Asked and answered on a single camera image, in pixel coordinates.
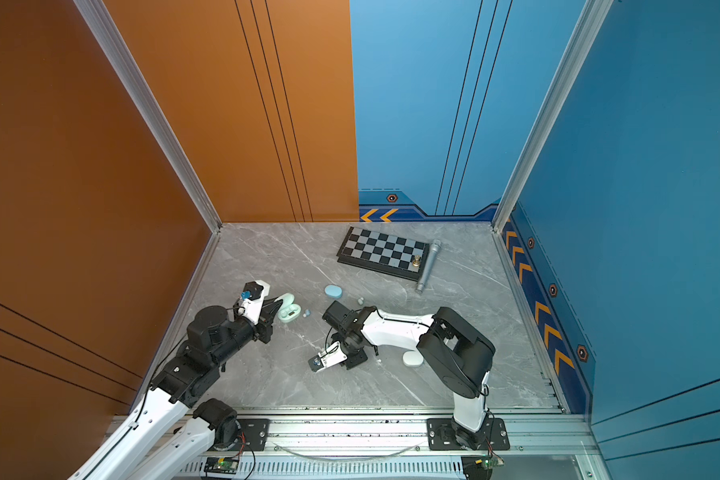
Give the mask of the white earbud case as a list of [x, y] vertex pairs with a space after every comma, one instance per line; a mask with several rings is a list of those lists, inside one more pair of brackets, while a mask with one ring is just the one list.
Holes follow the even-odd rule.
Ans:
[[406, 351], [402, 356], [402, 361], [406, 367], [415, 368], [423, 365], [424, 357], [417, 350]]
[[280, 308], [277, 312], [277, 318], [282, 323], [290, 323], [298, 319], [301, 315], [302, 308], [295, 302], [295, 295], [292, 293], [285, 293], [277, 298], [277, 301], [281, 302]]

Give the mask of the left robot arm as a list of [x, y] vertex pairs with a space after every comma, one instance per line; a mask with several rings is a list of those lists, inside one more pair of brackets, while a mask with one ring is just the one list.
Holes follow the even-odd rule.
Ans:
[[259, 436], [246, 437], [233, 407], [202, 397], [246, 344], [270, 341], [282, 304], [245, 298], [232, 308], [200, 310], [138, 406], [73, 478], [171, 479], [212, 448], [239, 453], [259, 444]]

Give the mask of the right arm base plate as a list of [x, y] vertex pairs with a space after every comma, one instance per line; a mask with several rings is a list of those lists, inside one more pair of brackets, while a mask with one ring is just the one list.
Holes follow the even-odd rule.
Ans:
[[509, 434], [501, 418], [489, 417], [476, 432], [459, 425], [453, 419], [429, 418], [426, 421], [429, 449], [432, 451], [472, 450], [508, 451]]

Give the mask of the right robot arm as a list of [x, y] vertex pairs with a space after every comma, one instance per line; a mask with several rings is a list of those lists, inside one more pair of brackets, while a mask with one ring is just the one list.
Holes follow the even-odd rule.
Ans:
[[367, 347], [391, 346], [415, 353], [448, 387], [454, 410], [448, 427], [437, 427], [462, 448], [492, 450], [488, 380], [495, 345], [449, 307], [428, 315], [392, 314], [375, 306], [351, 310], [333, 302], [323, 319], [333, 330], [331, 342], [309, 360], [314, 372], [336, 365], [350, 370], [368, 360]]

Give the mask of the white earbud case front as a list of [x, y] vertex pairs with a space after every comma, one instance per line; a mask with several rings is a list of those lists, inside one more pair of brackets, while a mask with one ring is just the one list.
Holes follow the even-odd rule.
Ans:
[[406, 367], [415, 368], [423, 365], [424, 357], [417, 350], [406, 351], [402, 356], [402, 361]]

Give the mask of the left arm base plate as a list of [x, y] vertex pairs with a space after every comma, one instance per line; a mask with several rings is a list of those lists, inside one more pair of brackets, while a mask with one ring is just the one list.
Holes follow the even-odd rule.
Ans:
[[268, 419], [231, 419], [207, 421], [198, 416], [191, 418], [175, 433], [179, 448], [194, 453], [239, 452], [249, 449], [263, 451], [267, 442]]

